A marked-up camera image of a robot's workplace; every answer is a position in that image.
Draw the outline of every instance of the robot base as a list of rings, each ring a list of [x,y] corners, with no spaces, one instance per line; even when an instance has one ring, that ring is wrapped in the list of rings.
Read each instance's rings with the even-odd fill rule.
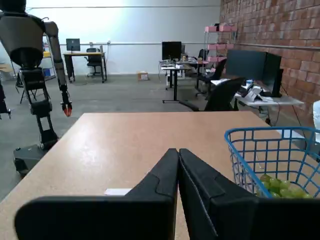
[[[16,171],[24,177],[48,152],[42,150],[37,144],[17,148],[13,151]]]

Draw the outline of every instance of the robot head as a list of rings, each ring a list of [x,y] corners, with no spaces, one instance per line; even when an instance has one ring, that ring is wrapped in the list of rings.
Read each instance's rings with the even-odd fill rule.
[[[3,12],[24,13],[26,0],[0,0],[0,9]]]

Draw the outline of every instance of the grape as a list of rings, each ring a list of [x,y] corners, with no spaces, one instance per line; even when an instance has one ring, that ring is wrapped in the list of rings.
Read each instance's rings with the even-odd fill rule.
[[[284,198],[290,198],[290,197],[292,197],[291,191],[288,190],[288,189],[284,189],[284,188],[280,190],[280,195],[281,195],[282,197],[284,197]]]
[[[303,198],[304,199],[312,199],[313,197],[310,195],[310,194],[305,194],[304,196],[303,196]]]
[[[272,188],[280,188],[280,182],[276,178],[270,178],[269,183]]]
[[[271,191],[270,194],[271,194],[271,196],[272,196],[273,198],[281,198],[278,193],[275,193],[275,192],[273,192],[273,191]]]
[[[306,192],[301,188],[295,188],[291,190],[292,196],[295,198],[303,198]]]
[[[290,187],[290,181],[287,181],[287,180],[281,181],[281,183],[280,183],[281,189],[288,189],[289,187]]]
[[[260,181],[261,182],[269,182],[269,180],[271,179],[271,177],[267,174],[263,174],[261,177],[260,177]]]
[[[270,183],[269,183],[269,182],[263,181],[262,184],[264,185],[264,187],[265,187],[266,189],[269,189],[269,188],[270,188]]]

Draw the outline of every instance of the pipe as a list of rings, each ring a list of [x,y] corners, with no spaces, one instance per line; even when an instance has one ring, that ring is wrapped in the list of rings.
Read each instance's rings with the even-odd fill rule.
[[[299,49],[307,51],[320,51],[320,47],[317,46],[286,46],[286,45],[266,45],[266,44],[253,44],[253,43],[236,43],[237,45],[250,46],[250,47],[263,47],[263,48],[275,48],[275,49]]]
[[[44,7],[44,6],[35,6],[35,7],[28,7],[28,11],[32,9],[153,9],[153,8],[220,8],[220,5],[186,5],[186,6],[51,6],[51,7]]]
[[[194,45],[194,44],[204,44],[204,42],[203,41],[183,42],[183,44]],[[81,43],[80,45],[90,46],[90,43]],[[110,44],[108,44],[107,42],[94,42],[93,45],[162,45],[162,42],[111,42]]]

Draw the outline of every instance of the gray concrete floor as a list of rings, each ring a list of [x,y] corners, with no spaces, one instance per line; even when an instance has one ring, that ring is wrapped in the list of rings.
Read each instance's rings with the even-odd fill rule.
[[[83,113],[97,112],[187,112],[189,108],[178,103],[163,104],[162,100],[173,98],[172,90],[165,90],[165,78],[157,75],[150,81],[138,82],[136,76],[110,76],[106,83],[100,77],[77,76],[76,82],[68,84],[73,112],[65,117],[61,109],[61,94],[55,79],[47,81],[53,111],[51,113],[55,132],[61,137]],[[195,98],[195,80],[178,82],[178,99],[189,100],[204,107],[203,97]],[[19,174],[13,164],[13,150],[39,143],[39,131],[35,116],[30,114],[27,99],[19,104],[20,94],[15,89],[14,81],[3,83],[8,108],[12,109],[12,118],[2,114],[0,120],[0,201],[19,183]],[[282,116],[281,125],[290,125]]]

